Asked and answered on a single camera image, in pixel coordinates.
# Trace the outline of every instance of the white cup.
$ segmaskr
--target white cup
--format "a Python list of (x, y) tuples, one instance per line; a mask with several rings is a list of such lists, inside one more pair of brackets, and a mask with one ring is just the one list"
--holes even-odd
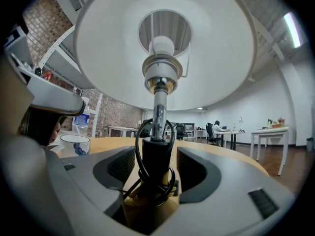
[(90, 154), (90, 139), (85, 136), (63, 135), (60, 137), (60, 145), (61, 157)]

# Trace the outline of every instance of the black cable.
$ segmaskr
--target black cable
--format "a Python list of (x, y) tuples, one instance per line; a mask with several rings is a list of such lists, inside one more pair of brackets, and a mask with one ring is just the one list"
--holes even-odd
[[(139, 168), (140, 168), (140, 170), (139, 170), (140, 179), (124, 194), (124, 199), (127, 196), (129, 196), (129, 194), (134, 190), (134, 188), (139, 184), (139, 182), (141, 180), (143, 180), (143, 181), (150, 181), (152, 184), (154, 184), (158, 188), (160, 193), (162, 193), (161, 196), (159, 196), (157, 199), (153, 200), (151, 202), (151, 204), (154, 205), (154, 206), (160, 206), (160, 205), (162, 205), (162, 204), (164, 204), (166, 202), (168, 195), (171, 193), (171, 191), (172, 191), (172, 189), (173, 189), (173, 187), (175, 185), (175, 172), (174, 172), (174, 170), (171, 167), (168, 168), (170, 170), (170, 172), (171, 172), (171, 180), (170, 180), (168, 186), (160, 185), (159, 183), (156, 183), (155, 181), (150, 179), (149, 173), (146, 170), (146, 168), (145, 168), (145, 166), (143, 164), (141, 155), (140, 155), (140, 151), (139, 151), (139, 135), (141, 133), (141, 130), (144, 128), (144, 126), (146, 124), (150, 123), (151, 121), (153, 121), (153, 119), (149, 119), (149, 120), (144, 121), (142, 123), (142, 125), (140, 126), (140, 128), (138, 129), (138, 132), (137, 132), (137, 135), (136, 135), (136, 141), (135, 141), (135, 153), (136, 153), (137, 162), (138, 162), (138, 165), (139, 165)], [(175, 132), (174, 132), (173, 125), (168, 120), (166, 120), (166, 123), (171, 128), (171, 140), (170, 140), (170, 143), (169, 143), (169, 146), (168, 146), (168, 151), (167, 151), (167, 152), (170, 152), (172, 150), (173, 146), (174, 146)]]

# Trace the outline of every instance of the plastic bottle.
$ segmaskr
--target plastic bottle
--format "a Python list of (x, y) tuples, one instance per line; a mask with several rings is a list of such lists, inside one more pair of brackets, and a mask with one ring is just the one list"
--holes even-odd
[(72, 131), (78, 135), (86, 136), (90, 120), (89, 98), (82, 97), (82, 99), (85, 101), (85, 109), (83, 114), (73, 118)]

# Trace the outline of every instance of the white lamp shade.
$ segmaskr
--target white lamp shade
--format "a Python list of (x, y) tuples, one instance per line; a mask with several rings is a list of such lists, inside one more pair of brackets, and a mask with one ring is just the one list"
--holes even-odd
[[(138, 31), (142, 20), (158, 10), (177, 12), (191, 28), (189, 73), (168, 96), (168, 110), (211, 105), (247, 79), (257, 42), (251, 16), (240, 0), (89, 0), (77, 21), (75, 53), (80, 70), (101, 92), (153, 108), (154, 97), (145, 89), (142, 74), (149, 54)], [(186, 74), (188, 50), (176, 58)]]

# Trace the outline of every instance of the office chair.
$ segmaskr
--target office chair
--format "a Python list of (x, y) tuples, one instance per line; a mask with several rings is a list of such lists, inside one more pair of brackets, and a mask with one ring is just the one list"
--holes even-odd
[(150, 131), (152, 129), (152, 123), (149, 123), (143, 127), (139, 135), (140, 138), (150, 137)]
[(206, 130), (208, 133), (207, 143), (217, 145), (219, 138), (214, 136), (214, 134), (212, 132), (212, 126), (213, 126), (213, 124), (211, 124), (211, 123), (207, 124), (207, 126), (206, 126)]
[(177, 140), (182, 140), (185, 134), (185, 127), (183, 125), (176, 126), (176, 138)]

